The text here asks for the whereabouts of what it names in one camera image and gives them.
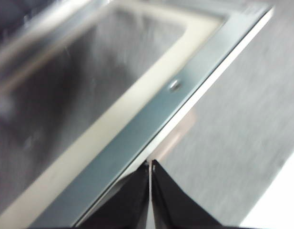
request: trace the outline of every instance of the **metal frame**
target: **metal frame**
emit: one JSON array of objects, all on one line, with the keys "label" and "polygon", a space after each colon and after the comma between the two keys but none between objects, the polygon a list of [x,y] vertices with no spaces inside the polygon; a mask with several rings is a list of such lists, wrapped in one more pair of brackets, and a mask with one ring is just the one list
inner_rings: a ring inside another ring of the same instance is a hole
[{"label": "metal frame", "polygon": [[[31,224],[32,227],[79,225],[122,177],[134,171],[185,116],[207,89],[270,19],[264,3],[220,5],[170,1],[188,10],[226,19],[224,25],[157,95]],[[178,90],[170,87],[177,81]]]}]

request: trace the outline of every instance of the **sink basin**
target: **sink basin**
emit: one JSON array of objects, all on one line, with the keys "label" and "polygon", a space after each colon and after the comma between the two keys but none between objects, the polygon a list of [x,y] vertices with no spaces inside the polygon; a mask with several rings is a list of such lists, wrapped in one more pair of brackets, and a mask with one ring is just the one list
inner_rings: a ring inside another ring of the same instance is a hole
[{"label": "sink basin", "polygon": [[221,24],[176,7],[113,1],[71,29],[58,26],[55,42],[44,37],[47,46],[0,78],[0,214],[19,201],[36,204],[29,193],[39,193],[22,218],[29,225]]},{"label": "sink basin", "polygon": [[[0,211],[183,33],[177,24],[112,10],[1,98],[0,199],[6,199],[7,188],[14,191]],[[10,172],[15,169],[16,177]]]}]

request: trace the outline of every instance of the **black object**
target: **black object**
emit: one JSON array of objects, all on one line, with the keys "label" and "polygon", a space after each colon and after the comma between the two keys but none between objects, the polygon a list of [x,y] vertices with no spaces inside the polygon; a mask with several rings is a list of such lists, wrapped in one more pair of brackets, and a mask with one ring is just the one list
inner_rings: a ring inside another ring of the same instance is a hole
[{"label": "black object", "polygon": [[[221,225],[187,196],[156,160],[151,166],[152,205],[157,229],[240,229]],[[149,166],[144,163],[78,228],[143,229],[148,203]]]}]

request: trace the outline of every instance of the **white surface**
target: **white surface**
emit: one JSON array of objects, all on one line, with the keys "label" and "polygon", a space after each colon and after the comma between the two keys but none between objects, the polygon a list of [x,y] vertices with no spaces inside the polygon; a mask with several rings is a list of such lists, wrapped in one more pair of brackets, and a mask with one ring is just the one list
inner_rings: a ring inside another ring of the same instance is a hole
[{"label": "white surface", "polygon": [[294,229],[294,153],[241,227]]}]

